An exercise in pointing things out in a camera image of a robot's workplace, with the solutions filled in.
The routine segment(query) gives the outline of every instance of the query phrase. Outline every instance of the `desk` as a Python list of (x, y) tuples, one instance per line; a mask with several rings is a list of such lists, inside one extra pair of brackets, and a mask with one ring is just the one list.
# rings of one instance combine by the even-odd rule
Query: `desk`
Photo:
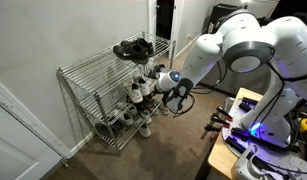
[[(240, 88), (231, 109), (233, 109), (234, 107), (238, 107), (238, 100), (242, 99), (243, 97), (259, 101), (261, 100), (262, 95), (247, 90), (245, 88)], [(208, 158), (209, 165), (223, 175), (225, 175), (227, 178), (234, 179), (235, 168), (233, 167), (236, 161), (237, 157), (231, 152), (229, 148), (227, 148), (223, 140), (222, 134), (219, 134), (211, 151), (211, 154)]]

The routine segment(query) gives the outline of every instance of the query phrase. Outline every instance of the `brown carpet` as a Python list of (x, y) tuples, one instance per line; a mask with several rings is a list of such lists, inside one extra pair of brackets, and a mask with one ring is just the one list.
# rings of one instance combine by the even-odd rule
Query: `brown carpet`
[[(175, 61), (174, 69), (181, 69), (186, 56), (187, 52), (184, 52)], [(81, 165), (71, 172), (81, 171), (81, 176), (85, 177), (71, 176), (69, 169), (60, 168), (58, 171), (61, 172), (56, 172), (50, 179), (92, 179), (93, 174), (101, 180), (194, 179), (209, 146), (207, 137), (200, 139), (203, 127), (209, 122), (215, 108), (224, 105), (226, 96), (214, 92), (194, 97), (196, 102), (193, 109), (180, 117), (173, 118), (172, 114), (165, 116), (161, 112), (153, 116), (151, 137), (144, 139), (135, 134), (121, 156), (113, 154), (98, 138), (93, 138), (74, 156)]]

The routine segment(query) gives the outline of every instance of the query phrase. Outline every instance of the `door frame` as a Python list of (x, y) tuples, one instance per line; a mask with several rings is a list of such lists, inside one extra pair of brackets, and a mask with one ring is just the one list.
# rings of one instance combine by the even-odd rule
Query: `door frame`
[[(153, 17), (153, 12), (152, 9), (150, 8), (150, 5), (152, 4), (153, 0), (148, 0), (148, 25), (149, 25), (149, 33), (152, 34), (154, 26), (156, 24), (153, 23), (152, 17)], [(174, 0), (174, 10), (173, 10), (173, 19), (172, 19), (172, 30), (171, 30), (171, 39), (170, 41), (176, 41), (178, 42), (179, 40), (179, 35), (180, 35), (180, 26), (181, 26), (181, 21), (182, 21), (182, 14), (183, 14), (183, 7), (184, 7), (184, 0)], [(174, 51), (177, 51), (177, 44), (175, 44)], [(173, 53), (173, 48), (170, 49), (169, 53), (169, 58), (171, 58), (171, 55)]]
[(22, 104), (1, 82), (0, 103), (28, 130), (34, 133), (46, 145), (58, 153), (62, 158), (69, 159), (73, 153), (60, 141), (44, 124)]

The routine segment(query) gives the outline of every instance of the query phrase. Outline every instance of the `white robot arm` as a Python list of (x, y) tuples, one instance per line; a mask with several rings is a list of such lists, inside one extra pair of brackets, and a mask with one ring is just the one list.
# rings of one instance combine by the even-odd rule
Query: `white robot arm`
[(167, 92), (164, 103), (173, 112), (181, 110), (191, 89), (219, 59), (228, 69), (240, 73), (269, 63), (273, 69), (270, 86), (242, 122), (254, 137), (288, 146), (290, 127), (283, 116), (296, 105), (298, 96), (307, 100), (307, 26), (295, 17), (283, 17), (261, 27), (251, 13), (238, 10), (217, 27), (215, 34), (198, 38), (184, 63), (181, 79)]

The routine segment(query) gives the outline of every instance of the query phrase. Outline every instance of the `chrome shelf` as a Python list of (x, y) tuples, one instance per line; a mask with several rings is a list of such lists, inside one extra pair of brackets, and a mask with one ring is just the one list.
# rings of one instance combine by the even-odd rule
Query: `chrome shelf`
[[(143, 38), (152, 42), (155, 56), (149, 59), (150, 63), (156, 64), (156, 59), (166, 52), (174, 52), (175, 42), (171, 42), (161, 37), (154, 36), (146, 32), (140, 32), (124, 40), (133, 41)], [(119, 59), (113, 53), (113, 47), (120, 42), (103, 49), (87, 58), (60, 67), (57, 75), (63, 87), (76, 104), (76, 108), (82, 114), (90, 129), (101, 137), (106, 143), (114, 146), (118, 151), (129, 142), (132, 136), (138, 131), (146, 121), (140, 116), (134, 118), (134, 124), (123, 132), (119, 137), (105, 137), (94, 129), (96, 123), (102, 123), (108, 128), (116, 122), (131, 106), (127, 104), (127, 95), (123, 89), (123, 82), (132, 77), (138, 71), (143, 75), (147, 65), (138, 65), (132, 61)], [(156, 80), (150, 79), (151, 91), (153, 91)], [(161, 103), (162, 95), (155, 95), (153, 104), (146, 107), (153, 112)], [(108, 120), (113, 116), (118, 102), (124, 102), (125, 106), (114, 116), (113, 120)]]

